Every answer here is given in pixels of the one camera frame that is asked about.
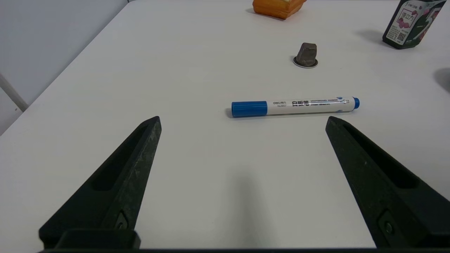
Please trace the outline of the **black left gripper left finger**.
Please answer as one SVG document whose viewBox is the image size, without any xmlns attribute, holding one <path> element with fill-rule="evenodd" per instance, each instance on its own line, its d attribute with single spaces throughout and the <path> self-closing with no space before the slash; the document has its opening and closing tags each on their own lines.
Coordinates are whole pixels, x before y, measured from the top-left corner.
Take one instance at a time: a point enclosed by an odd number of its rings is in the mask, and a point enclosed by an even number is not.
<svg viewBox="0 0 450 253">
<path fill-rule="evenodd" d="M 39 229 L 44 248 L 139 248 L 135 232 L 162 125 L 145 120 Z"/>
</svg>

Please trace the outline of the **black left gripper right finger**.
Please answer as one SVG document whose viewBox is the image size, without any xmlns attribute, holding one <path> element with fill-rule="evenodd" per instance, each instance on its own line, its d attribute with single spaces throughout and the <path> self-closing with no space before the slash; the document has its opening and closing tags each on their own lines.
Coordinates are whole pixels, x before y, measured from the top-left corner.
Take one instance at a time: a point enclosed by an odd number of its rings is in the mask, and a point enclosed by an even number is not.
<svg viewBox="0 0 450 253">
<path fill-rule="evenodd" d="M 325 131 L 378 248 L 449 248 L 450 202 L 353 125 Z"/>
</svg>

